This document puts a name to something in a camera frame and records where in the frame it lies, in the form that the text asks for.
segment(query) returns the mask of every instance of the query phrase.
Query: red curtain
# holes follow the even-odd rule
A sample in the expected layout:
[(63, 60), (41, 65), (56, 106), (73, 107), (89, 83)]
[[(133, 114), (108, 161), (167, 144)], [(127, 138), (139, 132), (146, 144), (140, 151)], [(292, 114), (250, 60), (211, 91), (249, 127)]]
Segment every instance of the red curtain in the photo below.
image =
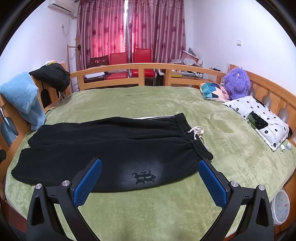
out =
[(185, 50), (184, 0), (129, 0), (126, 50), (151, 48), (152, 61), (169, 63)]
[(77, 24), (83, 69), (89, 58), (125, 52), (124, 0), (81, 0)]

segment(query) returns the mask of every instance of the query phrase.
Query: small toy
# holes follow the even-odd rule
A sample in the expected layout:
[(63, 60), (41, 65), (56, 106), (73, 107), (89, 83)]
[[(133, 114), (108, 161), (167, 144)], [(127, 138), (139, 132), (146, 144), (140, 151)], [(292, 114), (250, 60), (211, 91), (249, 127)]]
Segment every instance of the small toy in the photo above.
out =
[(251, 88), (250, 79), (242, 68), (235, 68), (224, 76), (224, 88), (232, 100), (249, 95)]

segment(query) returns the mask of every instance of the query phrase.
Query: wooden chair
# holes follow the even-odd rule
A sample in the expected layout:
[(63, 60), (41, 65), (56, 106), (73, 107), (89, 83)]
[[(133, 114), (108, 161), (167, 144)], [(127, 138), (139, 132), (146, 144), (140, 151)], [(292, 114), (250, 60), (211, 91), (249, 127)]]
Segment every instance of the wooden chair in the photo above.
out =
[(109, 56), (102, 56), (97, 58), (89, 58), (89, 67), (98, 67), (102, 65), (109, 65)]

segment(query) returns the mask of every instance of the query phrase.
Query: bed sheet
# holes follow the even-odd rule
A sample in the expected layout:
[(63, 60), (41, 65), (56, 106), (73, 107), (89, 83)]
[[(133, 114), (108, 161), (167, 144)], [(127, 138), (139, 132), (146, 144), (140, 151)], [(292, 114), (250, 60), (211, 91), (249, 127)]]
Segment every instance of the bed sheet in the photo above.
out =
[[(212, 164), (229, 180), (252, 188), (263, 184), (271, 200), (295, 170), (295, 148), (285, 152), (287, 160), (278, 151), (272, 152), (239, 114), (222, 103), (204, 100), (194, 88), (138, 86), (81, 91), (50, 109), (46, 113), (46, 124), (180, 112), (192, 127), (204, 128), (203, 137), (214, 155)], [(18, 182), (10, 172), (17, 164), (20, 151), (29, 147), (27, 141), (33, 134), (27, 134), (11, 162), (5, 188), (9, 203), (25, 218), (34, 187)], [(60, 207), (56, 207), (65, 232), (74, 239)], [(235, 232), (243, 209), (241, 207), (229, 233)], [(221, 208), (214, 205), (196, 173), (151, 189), (91, 193), (79, 210), (101, 240), (193, 241), (202, 238)]]

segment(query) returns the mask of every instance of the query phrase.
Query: wooden bed frame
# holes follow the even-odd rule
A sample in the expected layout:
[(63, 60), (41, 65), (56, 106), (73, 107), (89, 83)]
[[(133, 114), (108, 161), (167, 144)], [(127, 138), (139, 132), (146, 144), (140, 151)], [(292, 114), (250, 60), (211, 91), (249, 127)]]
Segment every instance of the wooden bed frame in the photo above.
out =
[[(230, 70), (235, 68), (235, 65), (230, 65)], [(117, 79), (117, 80), (103, 80), (97, 81), (92, 83), (85, 83), (84, 82), (84, 75), (86, 74), (94, 74), (98, 72), (107, 72), (110, 70), (122, 70), (122, 69), (138, 69), (139, 76), (137, 78), (125, 78), (125, 79)], [(225, 76), (225, 73), (204, 69), (199, 67), (193, 66), (186, 66), (186, 65), (175, 65), (175, 64), (161, 64), (161, 63), (147, 63), (147, 64), (121, 64), (121, 65), (109, 65), (109, 66), (100, 66), (91, 69), (81, 70), (74, 73), (71, 73), (70, 78), (78, 79), (78, 85), (80, 91), (86, 89), (93, 89), (99, 87), (106, 87), (106, 86), (114, 86), (114, 85), (130, 85), (130, 84), (138, 84), (144, 85), (144, 69), (162, 69), (165, 71), (164, 76), (164, 85), (171, 86), (171, 85), (193, 85), (195, 88), (199, 88), (199, 85), (203, 82), (210, 82), (208, 79), (200, 79), (200, 78), (175, 78), (172, 77), (172, 70), (186, 70), (186, 71), (193, 71), (199, 72), (203, 74), (210, 74), (216, 76), (215, 83), (220, 84), (222, 77)], [(248, 72), (248, 76), (252, 80), (252, 87), (255, 89), (255, 97), (259, 100), (262, 100), (264, 96), (269, 96), (272, 100), (271, 111), (275, 114), (278, 114), (281, 108), (286, 108), (289, 112), (289, 119), (288, 125), (291, 127), (292, 130), (296, 127), (296, 96), (291, 94), (289, 91), (285, 90), (284, 88), (280, 87), (279, 85), (259, 76), (254, 73)], [(48, 90), (51, 98), (51, 104), (44, 108), (44, 111), (55, 105), (58, 101), (60, 101), (60, 97), (57, 97), (56, 90), (50, 87), (49, 85), (43, 83), (42, 84), (39, 80), (34, 79), (35, 84), (39, 88), (38, 99), (41, 102), (40, 93), (43, 90), (43, 87)], [(6, 101), (6, 99), (0, 95), (0, 107), (3, 110), (4, 116), (10, 117), (13, 121), (16, 130), (18, 132), (18, 136), (11, 144), (10, 147), (5, 143), (2, 135), (0, 134), (0, 146), (3, 148), (6, 153), (6, 159), (0, 164), (0, 195), (3, 197), (4, 190), (3, 190), (3, 178), (6, 175), (7, 168), (11, 163), (21, 141), (23, 140), (24, 136), (30, 131), (30, 125), (19, 115), (17, 110)]]

